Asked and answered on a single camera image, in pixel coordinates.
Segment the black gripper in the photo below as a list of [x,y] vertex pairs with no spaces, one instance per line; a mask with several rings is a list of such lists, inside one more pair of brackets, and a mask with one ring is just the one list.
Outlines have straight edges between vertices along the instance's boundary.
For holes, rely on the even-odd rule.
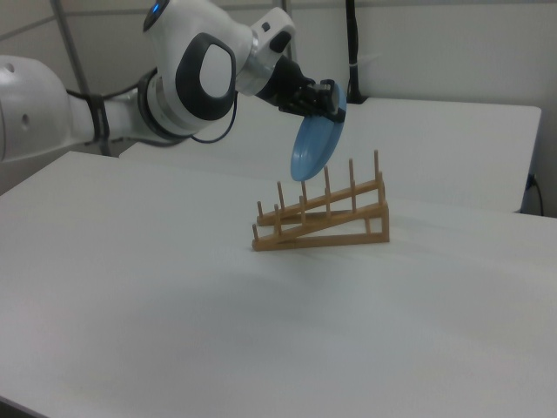
[[324,79],[316,85],[313,79],[302,73],[297,63],[287,57],[278,60],[271,77],[256,97],[282,112],[301,117],[326,114],[333,123],[344,123],[346,119],[346,111],[339,109],[337,84]]

